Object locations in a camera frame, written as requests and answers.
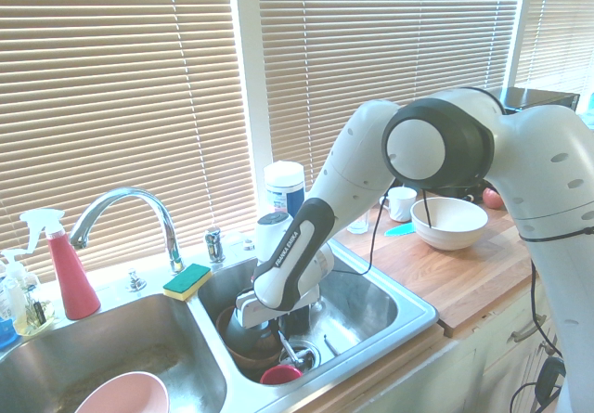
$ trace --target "soap bottle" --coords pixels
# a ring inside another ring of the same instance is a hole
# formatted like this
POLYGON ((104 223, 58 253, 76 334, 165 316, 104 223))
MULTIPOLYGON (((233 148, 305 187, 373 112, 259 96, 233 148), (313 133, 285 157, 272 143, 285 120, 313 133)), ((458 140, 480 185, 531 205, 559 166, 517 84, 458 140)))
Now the soap bottle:
POLYGON ((29 249, 34 249, 41 231, 45 231, 49 252, 58 276, 66 317, 70 320, 78 320, 95 313, 101 303, 86 277, 81 260, 68 241, 68 235, 59 221, 62 216, 64 216, 64 211, 34 209, 23 213, 20 219, 29 225, 29 249))
POLYGON ((12 313, 13 327, 21 336, 32 336, 49 326, 54 320, 54 306, 37 294, 39 278, 25 270, 15 255, 26 253, 20 249, 0 253, 8 260, 3 289, 12 313))

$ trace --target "window blinds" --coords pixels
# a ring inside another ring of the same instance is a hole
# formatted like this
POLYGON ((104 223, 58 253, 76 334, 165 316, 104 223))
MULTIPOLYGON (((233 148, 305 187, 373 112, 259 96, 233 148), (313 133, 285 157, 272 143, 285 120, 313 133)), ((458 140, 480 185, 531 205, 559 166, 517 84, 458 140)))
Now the window blinds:
MULTIPOLYGON (((182 251, 212 223, 255 220, 229 0, 0 0, 0 248, 25 247, 19 215, 104 192, 153 193, 182 251)), ((54 277, 46 241, 21 260, 54 277)), ((80 251, 87 269, 164 251, 154 212, 112 205, 80 251)))
POLYGON ((594 0, 526 0, 517 86, 582 95, 592 86, 594 0))
POLYGON ((308 184, 366 100, 503 83, 518 0, 260 0, 275 160, 308 184))

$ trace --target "red apple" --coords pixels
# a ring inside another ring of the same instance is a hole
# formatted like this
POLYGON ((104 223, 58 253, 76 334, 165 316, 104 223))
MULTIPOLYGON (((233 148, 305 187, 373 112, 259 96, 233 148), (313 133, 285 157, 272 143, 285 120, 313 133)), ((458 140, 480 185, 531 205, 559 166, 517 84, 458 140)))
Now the red apple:
POLYGON ((489 187, 483 190, 483 201, 484 205, 489 209, 499 209, 501 206, 503 206, 503 200, 499 194, 489 187))

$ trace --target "wooden countertop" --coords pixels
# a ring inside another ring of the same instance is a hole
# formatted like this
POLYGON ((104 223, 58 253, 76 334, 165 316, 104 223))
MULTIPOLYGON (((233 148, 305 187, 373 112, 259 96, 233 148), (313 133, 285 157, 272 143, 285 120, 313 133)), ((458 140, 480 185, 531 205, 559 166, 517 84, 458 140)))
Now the wooden countertop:
MULTIPOLYGON (((417 234, 385 237, 399 226, 384 210, 375 240, 373 265, 412 290, 439 312, 445 335, 454 337, 497 303, 530 281, 530 258, 505 209, 483 207, 489 221, 482 237, 460 251, 438 251, 417 234)), ((354 235, 344 229, 334 238, 365 260, 379 206, 369 214, 369 231, 354 235)))

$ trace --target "cabinet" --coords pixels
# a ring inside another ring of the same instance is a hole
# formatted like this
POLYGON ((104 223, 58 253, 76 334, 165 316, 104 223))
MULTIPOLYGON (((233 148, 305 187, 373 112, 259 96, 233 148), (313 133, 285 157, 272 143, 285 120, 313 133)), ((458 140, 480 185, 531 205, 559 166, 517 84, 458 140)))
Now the cabinet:
MULTIPOLYGON (((540 285, 536 311, 547 316, 543 330, 552 339, 549 307, 540 285)), ((533 325, 527 288, 484 316, 464 337, 441 341, 336 411, 507 413, 513 393, 523 383, 536 381, 547 358, 538 332, 521 342, 512 338, 514 331, 533 325)), ((534 411, 534 402, 534 390, 526 388, 513 411, 534 411)))

